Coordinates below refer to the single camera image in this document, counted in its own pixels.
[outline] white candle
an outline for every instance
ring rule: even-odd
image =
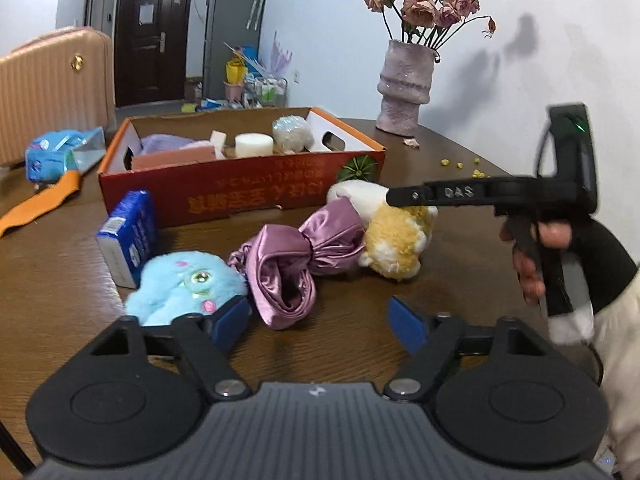
[[[265,134],[236,136],[236,158],[273,155],[273,137]]]

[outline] suitcase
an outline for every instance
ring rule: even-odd
[[[0,59],[0,168],[37,136],[115,126],[113,43],[91,27],[55,30]]]

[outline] purple cloth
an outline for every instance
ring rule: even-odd
[[[169,134],[152,134],[144,137],[142,143],[142,152],[140,155],[149,155],[156,152],[172,152],[180,150],[181,147],[191,144],[193,139],[185,139]]]
[[[246,275],[264,322],[282,330],[306,317],[316,302],[312,275],[338,274],[356,266],[364,227],[347,197],[328,203],[299,229],[265,225],[229,257]]]

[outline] refrigerator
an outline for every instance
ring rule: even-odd
[[[255,16],[249,30],[246,29],[253,3],[254,0],[208,1],[202,75],[203,98],[225,98],[226,62],[232,58],[232,53],[225,43],[230,46],[250,45],[258,52],[262,13],[258,16],[258,30],[255,30]]]

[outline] plush eye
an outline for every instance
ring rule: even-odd
[[[191,275],[191,281],[193,283],[207,283],[211,279],[211,274],[206,270],[199,270]]]

